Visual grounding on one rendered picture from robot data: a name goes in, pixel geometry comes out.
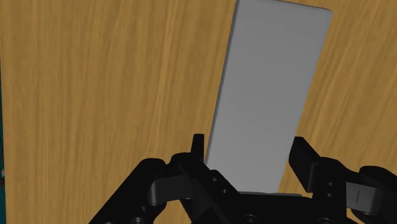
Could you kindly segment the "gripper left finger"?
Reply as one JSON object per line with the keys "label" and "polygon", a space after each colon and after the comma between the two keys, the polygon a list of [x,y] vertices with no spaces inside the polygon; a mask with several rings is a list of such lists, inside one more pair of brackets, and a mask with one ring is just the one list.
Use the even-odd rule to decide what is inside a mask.
{"label": "gripper left finger", "polygon": [[138,163],[88,224],[154,224],[168,202],[178,200],[191,224],[239,224],[239,193],[204,163],[204,135],[194,134],[189,152],[169,163]]}

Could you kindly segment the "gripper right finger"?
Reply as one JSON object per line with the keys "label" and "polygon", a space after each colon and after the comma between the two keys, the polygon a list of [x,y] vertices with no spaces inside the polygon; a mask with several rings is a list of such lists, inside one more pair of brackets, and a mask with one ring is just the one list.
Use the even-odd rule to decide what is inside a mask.
{"label": "gripper right finger", "polygon": [[311,224],[397,224],[397,175],[365,165],[352,171],[336,159],[322,157],[296,136],[288,163],[311,198]]}

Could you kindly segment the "flat grey rectangular slab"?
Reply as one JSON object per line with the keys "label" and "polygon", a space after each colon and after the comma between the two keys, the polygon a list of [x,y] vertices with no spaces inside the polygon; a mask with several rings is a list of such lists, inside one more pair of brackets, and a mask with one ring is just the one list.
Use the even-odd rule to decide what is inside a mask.
{"label": "flat grey rectangular slab", "polygon": [[331,18],[315,6],[237,0],[205,162],[238,191],[278,190]]}

